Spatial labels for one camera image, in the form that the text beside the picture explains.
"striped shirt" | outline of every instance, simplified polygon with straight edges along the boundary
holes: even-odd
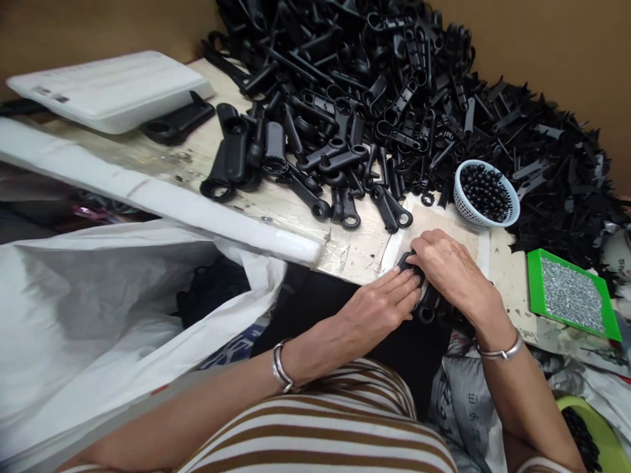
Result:
[[[106,471],[84,465],[65,473]],[[417,421],[405,382],[358,359],[303,394],[267,399],[243,412],[177,473],[401,471],[457,468],[444,440]]]

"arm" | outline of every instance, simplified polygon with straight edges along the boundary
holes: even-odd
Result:
[[[441,230],[424,232],[411,247],[409,263],[422,268],[434,287],[474,326],[484,351],[508,350],[517,331],[502,297],[484,277],[467,249]],[[484,377],[507,438],[511,470],[531,448],[576,471],[585,471],[576,444],[561,416],[546,379],[525,347],[509,360],[482,359]]]
[[[303,386],[373,349],[420,297],[419,277],[399,268],[360,288],[333,317],[287,342],[283,367]],[[125,472],[177,468],[222,426],[282,387],[268,351],[228,368],[105,436],[58,468],[98,464]]]

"bracelet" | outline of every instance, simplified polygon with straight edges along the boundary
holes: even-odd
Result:
[[[504,358],[505,360],[508,360],[509,358],[512,358],[515,355],[517,355],[520,352],[521,347],[524,345],[524,340],[521,338],[521,334],[519,333],[519,330],[516,330],[515,332],[517,332],[517,341],[515,342],[513,347],[510,348],[507,351],[504,351],[504,350],[499,350],[499,351],[482,351],[480,349],[480,344],[478,343],[478,340],[475,340],[475,349],[478,351],[478,353],[480,354],[481,357],[484,357],[484,358]]]
[[[287,373],[283,369],[283,364],[281,363],[281,350],[283,349],[285,343],[289,340],[291,339],[284,339],[282,342],[278,343],[271,352],[271,371],[274,374],[276,381],[284,386],[283,394],[295,394],[302,391],[302,389],[294,386],[294,380],[287,376]]]

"person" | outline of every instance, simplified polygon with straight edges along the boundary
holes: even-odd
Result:
[[[408,262],[476,330],[509,471],[585,471],[542,371],[466,248],[441,230],[411,247]],[[455,472],[403,380],[363,358],[411,318],[419,283],[395,267],[332,317],[123,425],[57,472]]]

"pile of black plastic parts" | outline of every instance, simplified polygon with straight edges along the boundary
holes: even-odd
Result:
[[[432,205],[429,192],[440,191],[445,206],[456,168],[474,158],[498,168],[521,199],[509,228],[514,250],[544,248],[601,269],[605,223],[628,217],[608,194],[598,131],[527,84],[479,79],[464,26],[444,29],[440,11],[422,1],[218,5],[228,34],[211,32],[204,56],[253,105],[247,115],[218,107],[225,140],[204,195],[227,202],[266,177],[290,187],[316,219],[353,229],[361,221],[354,199],[368,194],[394,233],[411,224],[400,205],[407,192]]]

